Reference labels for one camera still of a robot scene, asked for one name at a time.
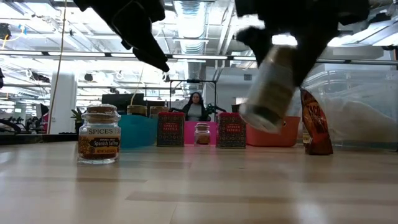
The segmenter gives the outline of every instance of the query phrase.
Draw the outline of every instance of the desk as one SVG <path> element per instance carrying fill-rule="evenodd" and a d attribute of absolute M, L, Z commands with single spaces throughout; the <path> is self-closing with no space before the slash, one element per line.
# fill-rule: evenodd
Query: desk
<path fill-rule="evenodd" d="M 77 166 L 75 142 L 0 148 L 1 223 L 395 223 L 390 152 L 156 148 Z"/>

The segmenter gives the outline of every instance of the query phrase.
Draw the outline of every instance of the ceiling duct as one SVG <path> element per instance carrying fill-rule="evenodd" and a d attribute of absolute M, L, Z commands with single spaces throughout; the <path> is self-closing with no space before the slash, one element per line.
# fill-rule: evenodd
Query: ceiling duct
<path fill-rule="evenodd" d="M 174 1 L 175 12 L 178 16 L 178 36 L 181 52 L 183 54 L 204 54 L 206 33 L 207 2 L 201 1 Z M 183 79 L 200 79 L 202 63 L 187 62 L 184 69 Z"/>

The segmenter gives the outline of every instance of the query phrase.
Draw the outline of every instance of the spice jar label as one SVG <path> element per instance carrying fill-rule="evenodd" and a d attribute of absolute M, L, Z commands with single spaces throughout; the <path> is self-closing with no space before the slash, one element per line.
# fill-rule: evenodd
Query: spice jar label
<path fill-rule="evenodd" d="M 120 151 L 120 128 L 88 128 L 79 136 L 79 153 L 115 154 Z"/>

